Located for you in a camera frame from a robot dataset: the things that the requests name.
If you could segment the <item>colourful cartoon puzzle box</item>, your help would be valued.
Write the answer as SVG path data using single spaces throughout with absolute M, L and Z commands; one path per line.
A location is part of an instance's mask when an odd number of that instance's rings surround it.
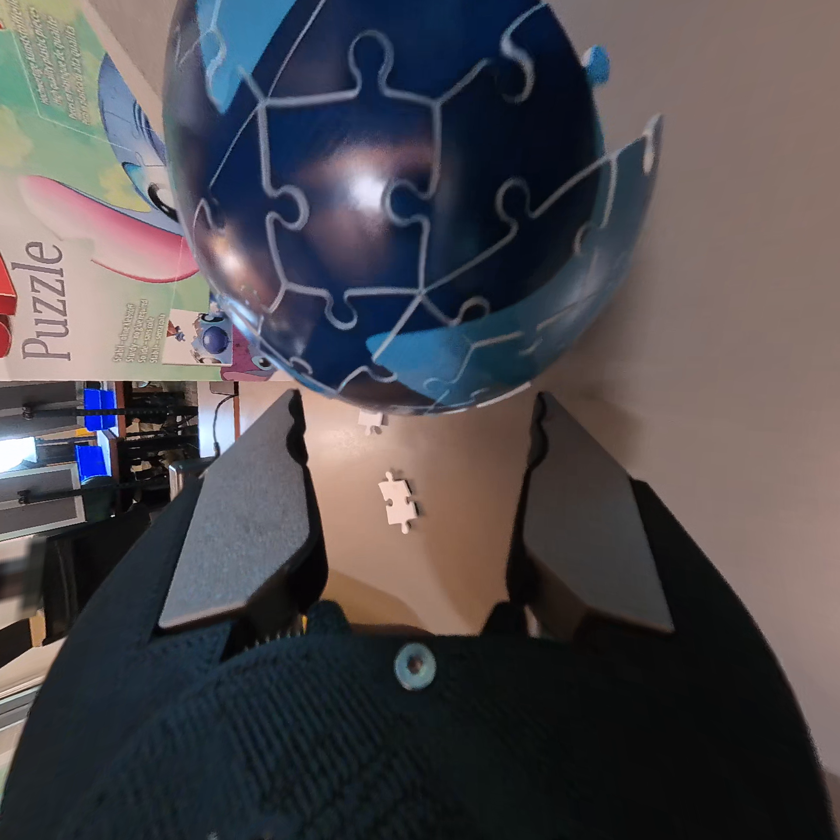
M 267 381 L 176 220 L 163 141 L 79 2 L 1 2 L 2 382 Z

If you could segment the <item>blue storage bin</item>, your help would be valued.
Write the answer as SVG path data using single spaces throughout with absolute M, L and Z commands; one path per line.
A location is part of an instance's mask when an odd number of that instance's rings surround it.
M 82 485 L 91 479 L 112 474 L 109 457 L 98 444 L 76 444 L 75 459 Z
M 118 398 L 115 391 L 101 387 L 84 387 L 82 389 L 81 408 L 84 412 L 93 411 L 94 414 L 84 414 L 81 424 L 90 434 L 110 431 L 120 436 L 120 424 L 124 424 L 124 417 L 114 414 L 102 414 L 105 409 L 116 409 Z

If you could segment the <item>metal shelf rack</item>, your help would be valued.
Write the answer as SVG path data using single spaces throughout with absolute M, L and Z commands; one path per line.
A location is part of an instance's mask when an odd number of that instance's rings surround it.
M 120 436 L 81 424 L 82 389 L 116 392 Z M 189 382 L 22 382 L 1 389 L 2 540 L 99 522 L 136 505 L 162 508 L 170 467 L 199 455 L 196 385 Z M 110 477 L 80 483 L 75 445 L 99 445 Z

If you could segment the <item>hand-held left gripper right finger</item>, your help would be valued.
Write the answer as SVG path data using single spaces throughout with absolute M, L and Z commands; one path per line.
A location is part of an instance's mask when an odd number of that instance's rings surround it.
M 588 620 L 675 630 L 630 476 L 548 392 L 534 399 L 507 591 L 543 636 Z

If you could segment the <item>blue puzzle ball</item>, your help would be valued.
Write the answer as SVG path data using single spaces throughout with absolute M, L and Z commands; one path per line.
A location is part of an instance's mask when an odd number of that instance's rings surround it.
M 222 309 L 301 385 L 371 411 L 525 391 L 613 299 L 663 131 L 610 150 L 547 2 L 178 2 L 162 117 Z

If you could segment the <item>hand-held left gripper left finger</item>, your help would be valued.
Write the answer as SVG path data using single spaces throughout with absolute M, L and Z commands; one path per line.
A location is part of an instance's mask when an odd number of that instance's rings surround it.
M 287 390 L 204 471 L 161 630 L 287 631 L 318 600 L 328 565 L 305 432 L 301 394 Z

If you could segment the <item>wooden side table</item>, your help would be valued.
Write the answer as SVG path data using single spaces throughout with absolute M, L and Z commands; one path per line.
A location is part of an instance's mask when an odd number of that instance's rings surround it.
M 223 453 L 240 436 L 238 383 L 196 383 L 199 455 L 210 458 Z

